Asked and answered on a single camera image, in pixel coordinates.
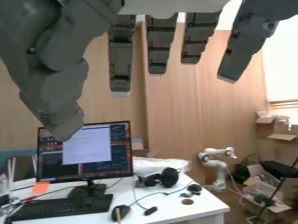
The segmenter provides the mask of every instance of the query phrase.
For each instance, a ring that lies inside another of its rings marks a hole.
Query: wooden wall
[[[197,159],[204,148],[235,146],[240,159],[257,151],[256,111],[267,105],[263,54],[233,85],[217,79],[231,32],[216,32],[197,66],[182,65],[183,34],[179,24],[167,74],[151,76],[146,67],[150,147],[160,157],[191,160],[192,176],[208,180],[213,175]]]
[[[132,134],[147,139],[143,50],[140,32],[136,32],[134,51],[134,81],[128,98],[115,98],[110,90],[108,36],[96,38],[88,46],[90,77],[84,85],[80,105],[86,123],[131,120]],[[0,150],[37,147],[35,116],[19,99],[19,90],[0,61]]]

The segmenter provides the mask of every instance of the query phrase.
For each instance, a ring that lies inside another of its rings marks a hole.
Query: table
[[[106,183],[112,186],[119,179],[103,180],[102,183]],[[108,213],[90,214],[80,216],[67,216],[51,219],[39,219],[30,220],[23,222],[17,222],[22,224],[110,224],[115,223],[111,219],[111,212],[115,206],[123,204],[132,204],[135,201],[134,196],[134,184],[136,177],[124,178],[118,185],[108,189],[108,194],[115,194],[115,199],[111,206],[111,211]],[[178,185],[166,189],[162,186],[154,188],[140,188],[136,189],[136,196],[142,198],[156,192],[171,193],[176,190],[183,189],[193,180],[186,174],[180,176],[180,182]],[[84,185],[84,182],[52,184],[50,187],[50,192],[66,187]],[[43,196],[40,199],[56,199],[66,198],[72,188],[59,191],[54,194]],[[22,199],[33,196],[33,189],[25,189],[14,192],[14,196],[21,197]],[[151,216],[144,216],[144,210],[139,207],[138,204],[132,206],[131,213],[123,220],[123,224],[171,224],[186,222],[188,224],[224,224],[224,213],[231,211],[229,206],[207,190],[204,189],[200,196],[193,196],[192,200],[195,201],[193,205],[183,205],[180,194],[187,192],[187,190],[178,192],[170,196],[158,194],[151,196],[140,201],[140,204],[148,208],[158,206],[159,211]],[[0,223],[5,222],[5,217],[0,217]]]

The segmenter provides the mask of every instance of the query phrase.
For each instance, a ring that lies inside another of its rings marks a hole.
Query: monitor screen
[[[67,142],[39,128],[38,181],[68,182],[134,175],[131,123],[88,124]]]

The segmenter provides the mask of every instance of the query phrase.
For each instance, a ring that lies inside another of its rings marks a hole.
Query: black keyboard
[[[110,211],[114,195],[103,197],[34,200],[11,216],[13,221],[43,219]]]

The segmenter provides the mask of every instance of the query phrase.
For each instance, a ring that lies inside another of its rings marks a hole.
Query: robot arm
[[[0,57],[25,104],[58,140],[67,141],[83,126],[84,113],[78,99],[88,76],[83,54],[91,40],[108,31],[111,89],[128,92],[135,28],[131,16],[148,15],[150,72],[164,74],[178,12],[187,12],[182,61],[196,64],[228,1],[0,0]],[[244,2],[220,78],[231,82],[239,80],[279,21],[297,14],[297,6],[297,0]]]
[[[211,161],[213,157],[223,157],[228,156],[232,159],[237,159],[236,153],[235,153],[235,148],[228,147],[225,149],[215,149],[215,148],[207,148],[204,152],[199,153],[199,158],[203,160],[203,162]]]
[[[60,141],[83,127],[78,105],[91,40],[116,22],[122,0],[2,0],[0,57],[27,107]]]
[[[245,0],[233,25],[228,49],[219,70],[219,78],[236,83],[261,50],[267,38],[272,37],[279,22],[298,13],[296,0]]]
[[[217,168],[217,180],[212,186],[212,190],[217,192],[227,190],[225,171],[228,165],[220,160],[213,160],[213,158],[224,156],[237,159],[233,147],[228,147],[227,149],[207,148],[204,152],[199,153],[199,159],[203,161],[204,166]]]

